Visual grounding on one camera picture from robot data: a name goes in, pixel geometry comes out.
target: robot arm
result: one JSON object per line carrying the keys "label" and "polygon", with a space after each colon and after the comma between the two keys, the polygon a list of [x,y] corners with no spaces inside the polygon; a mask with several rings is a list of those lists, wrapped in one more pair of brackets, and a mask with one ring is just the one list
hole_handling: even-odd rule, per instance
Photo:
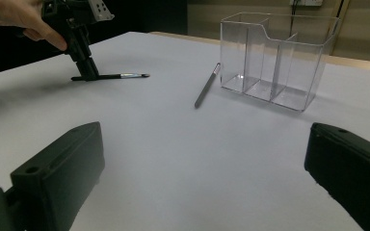
{"label": "robot arm", "polygon": [[41,16],[65,38],[67,42],[65,53],[70,55],[81,74],[73,80],[102,79],[91,57],[86,25],[114,18],[104,2],[101,0],[44,0]]}

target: gray pen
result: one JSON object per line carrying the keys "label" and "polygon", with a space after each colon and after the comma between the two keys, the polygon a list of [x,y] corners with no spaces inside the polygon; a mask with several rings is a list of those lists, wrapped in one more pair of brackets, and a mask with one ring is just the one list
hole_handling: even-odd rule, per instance
{"label": "gray pen", "polygon": [[215,77],[218,75],[219,70],[221,69],[221,64],[217,63],[215,66],[215,69],[213,69],[213,72],[211,76],[208,79],[208,82],[206,83],[205,87],[203,88],[202,92],[200,93],[197,102],[195,102],[195,108],[197,109],[200,104],[203,101],[203,98],[205,97],[206,93],[209,91],[210,86],[212,85],[213,81],[215,80]]}

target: black tool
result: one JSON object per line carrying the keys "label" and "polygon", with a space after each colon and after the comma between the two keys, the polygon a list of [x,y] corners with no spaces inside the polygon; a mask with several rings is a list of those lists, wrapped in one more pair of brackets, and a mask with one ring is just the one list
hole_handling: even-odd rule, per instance
{"label": "black tool", "polygon": [[98,122],[76,127],[11,173],[0,188],[0,231],[67,231],[104,169]]}
{"label": "black tool", "polygon": [[305,169],[370,231],[370,142],[338,127],[314,123]]}
{"label": "black tool", "polygon": [[70,55],[85,81],[100,80],[91,57],[89,31],[86,25],[112,20],[101,0],[44,0],[42,19],[61,34],[67,42],[66,54]]}

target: pen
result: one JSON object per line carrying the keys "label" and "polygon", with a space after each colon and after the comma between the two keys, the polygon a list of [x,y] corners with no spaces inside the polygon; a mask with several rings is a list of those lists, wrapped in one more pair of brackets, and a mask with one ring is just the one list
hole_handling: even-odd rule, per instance
{"label": "pen", "polygon": [[195,102],[195,108],[196,109],[202,103],[203,98],[205,97],[206,93],[209,91],[209,88],[212,85],[215,77],[218,75],[220,68],[221,68],[221,64],[220,63],[217,63],[216,66],[215,66],[215,69],[213,69],[213,72],[212,72],[211,76],[208,79],[208,82],[206,83],[205,87],[203,88],[202,92],[200,93],[200,95],[199,95],[199,97],[197,99],[197,102]]}
{"label": "pen", "polygon": [[[149,74],[137,74],[137,73],[124,73],[124,74],[114,74],[114,75],[100,75],[98,79],[135,79],[135,78],[148,78]],[[72,81],[84,80],[82,77],[72,77]]]}

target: dark background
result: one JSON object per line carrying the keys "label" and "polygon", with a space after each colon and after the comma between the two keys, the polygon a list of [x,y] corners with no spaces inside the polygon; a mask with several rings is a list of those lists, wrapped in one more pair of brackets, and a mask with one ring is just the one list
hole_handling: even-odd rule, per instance
{"label": "dark background", "polygon": [[[88,26],[91,43],[130,31],[187,34],[186,0],[103,1],[116,17]],[[17,38],[9,28],[0,27],[0,71],[59,54],[62,52],[45,40]]]}

